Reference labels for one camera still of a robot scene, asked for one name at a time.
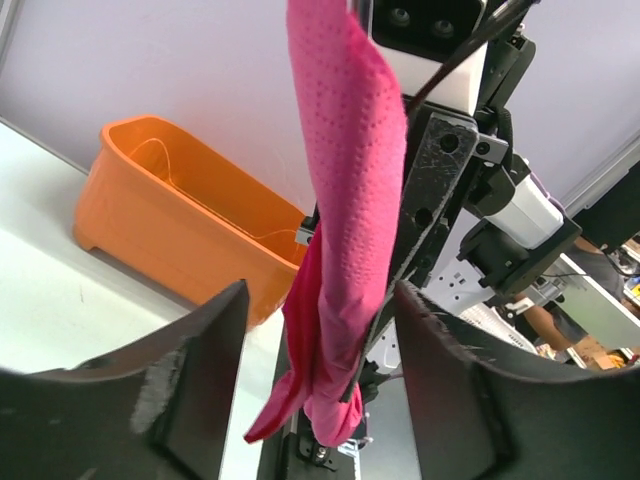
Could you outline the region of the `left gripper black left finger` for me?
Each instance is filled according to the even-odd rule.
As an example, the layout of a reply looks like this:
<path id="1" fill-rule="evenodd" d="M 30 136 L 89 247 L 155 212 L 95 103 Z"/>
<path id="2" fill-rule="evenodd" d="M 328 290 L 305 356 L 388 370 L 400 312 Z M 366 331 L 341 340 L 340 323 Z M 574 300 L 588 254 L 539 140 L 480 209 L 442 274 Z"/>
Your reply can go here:
<path id="1" fill-rule="evenodd" d="M 249 292 L 201 307 L 71 370 L 1 374 L 5 479 L 215 479 Z"/>

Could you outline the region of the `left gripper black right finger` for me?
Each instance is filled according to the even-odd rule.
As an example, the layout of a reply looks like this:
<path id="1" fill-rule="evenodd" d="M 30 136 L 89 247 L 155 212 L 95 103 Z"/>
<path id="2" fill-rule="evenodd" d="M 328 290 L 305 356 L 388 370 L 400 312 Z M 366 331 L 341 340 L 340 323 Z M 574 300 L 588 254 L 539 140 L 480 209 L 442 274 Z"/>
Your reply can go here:
<path id="1" fill-rule="evenodd" d="M 639 372 L 596 373 L 512 346 L 394 291 L 395 324 L 425 479 L 635 479 Z"/>

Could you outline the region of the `pink paper napkin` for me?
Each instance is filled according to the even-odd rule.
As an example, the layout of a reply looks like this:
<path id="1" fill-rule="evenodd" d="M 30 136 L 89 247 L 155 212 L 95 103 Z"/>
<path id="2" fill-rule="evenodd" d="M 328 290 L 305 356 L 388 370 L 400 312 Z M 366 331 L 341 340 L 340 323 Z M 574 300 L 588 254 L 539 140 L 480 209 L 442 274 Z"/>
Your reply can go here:
<path id="1" fill-rule="evenodd" d="M 289 370 L 245 438 L 303 411 L 336 447 L 362 417 L 353 379 L 386 294 L 407 120 L 394 73 L 345 2 L 291 1 L 286 21 L 319 222 L 283 306 Z"/>

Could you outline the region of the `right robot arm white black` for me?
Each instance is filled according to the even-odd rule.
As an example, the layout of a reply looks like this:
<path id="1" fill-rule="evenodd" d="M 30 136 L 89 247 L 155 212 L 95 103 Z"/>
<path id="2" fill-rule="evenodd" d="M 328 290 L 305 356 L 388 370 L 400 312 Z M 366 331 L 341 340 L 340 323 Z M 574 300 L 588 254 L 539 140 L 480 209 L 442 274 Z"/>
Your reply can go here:
<path id="1" fill-rule="evenodd" d="M 534 43 L 511 29 L 489 43 L 473 116 L 443 100 L 410 115 L 391 282 L 427 280 L 463 209 L 480 220 L 457 258 L 481 276 L 473 291 L 527 286 L 575 239 L 578 226 L 513 150 L 505 104 L 534 54 Z"/>

